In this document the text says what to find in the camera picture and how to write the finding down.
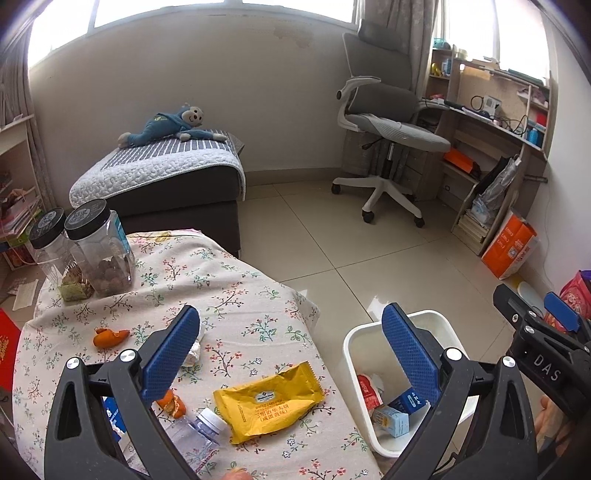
table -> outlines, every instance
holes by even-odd
[[[200,363],[181,368],[172,385],[188,410],[212,406],[218,388],[303,361],[310,362],[325,394],[322,403],[277,434],[222,445],[199,470],[201,478],[219,479],[236,465],[257,480],[381,476],[311,339],[308,327],[320,314],[312,302],[200,232],[135,233],[128,239],[136,257],[132,291],[65,306],[46,282],[33,320],[22,330],[12,392],[15,430],[21,456],[40,477],[48,415],[67,359],[104,362],[122,349],[139,348],[185,304],[198,310],[206,328]],[[98,327],[129,329],[131,335],[115,349],[97,351],[92,338]],[[170,424],[159,416],[165,427]],[[191,452],[181,453],[196,468]]]

red packaging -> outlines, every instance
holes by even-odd
[[[361,388],[361,394],[365,402],[365,407],[368,411],[372,411],[374,408],[379,407],[382,402],[382,397],[379,396],[378,389],[375,388],[371,379],[367,375],[357,375],[359,387]]]
[[[582,318],[588,319],[591,317],[591,293],[583,280],[580,270],[572,280],[562,287],[562,290],[560,290],[560,300],[581,315]],[[544,321],[557,330],[567,333],[566,329],[551,313],[546,313]]]
[[[20,336],[21,331],[4,310],[0,309],[0,385],[9,392],[12,391],[14,362]]]

orange bag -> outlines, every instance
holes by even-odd
[[[519,270],[538,243],[532,226],[510,211],[495,239],[482,255],[482,261],[498,279],[503,280]]]

white bucket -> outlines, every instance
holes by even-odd
[[[466,355],[456,332],[440,313],[433,310],[423,310],[411,313],[408,317],[416,327],[429,330],[443,348],[453,346]],[[340,385],[340,392],[360,434],[376,453],[388,458],[398,458],[417,431],[430,407],[421,408],[410,415],[410,431],[405,435],[393,438],[382,429],[376,428],[374,430],[367,408],[365,408],[357,374],[378,374],[384,381],[383,397],[385,401],[393,400],[411,386],[382,332],[382,322],[359,325],[347,334],[343,342],[343,359],[339,364],[339,369],[342,374],[341,378],[343,378],[342,383],[344,383],[344,385]],[[459,423],[472,416],[476,410],[477,402],[478,396],[468,397]]]

red bag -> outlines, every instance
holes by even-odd
[[[579,270],[574,278],[560,290],[560,299],[584,319],[591,318],[591,292]],[[561,323],[551,314],[546,313],[544,321],[557,330],[567,333]]]

